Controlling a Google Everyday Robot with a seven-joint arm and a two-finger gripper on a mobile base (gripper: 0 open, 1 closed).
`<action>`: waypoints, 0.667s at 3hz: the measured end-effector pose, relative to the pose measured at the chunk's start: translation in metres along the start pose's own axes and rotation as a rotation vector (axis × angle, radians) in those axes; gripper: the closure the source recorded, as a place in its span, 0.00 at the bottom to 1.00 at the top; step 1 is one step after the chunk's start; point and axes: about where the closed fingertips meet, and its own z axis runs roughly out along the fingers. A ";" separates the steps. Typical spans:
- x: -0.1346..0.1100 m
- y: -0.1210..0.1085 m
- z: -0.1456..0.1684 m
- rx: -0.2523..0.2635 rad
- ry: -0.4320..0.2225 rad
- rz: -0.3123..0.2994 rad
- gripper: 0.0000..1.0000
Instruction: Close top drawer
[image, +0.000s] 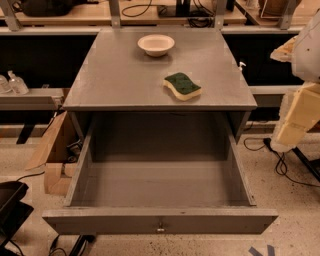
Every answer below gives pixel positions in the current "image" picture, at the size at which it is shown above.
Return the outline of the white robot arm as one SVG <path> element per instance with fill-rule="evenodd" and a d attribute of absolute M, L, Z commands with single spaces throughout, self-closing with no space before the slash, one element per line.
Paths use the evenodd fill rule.
<path fill-rule="evenodd" d="M 288 152 L 320 121 L 320 11 L 270 57 L 290 62 L 293 75 L 304 81 L 295 92 L 283 97 L 280 120 L 271 138 L 274 151 Z"/>

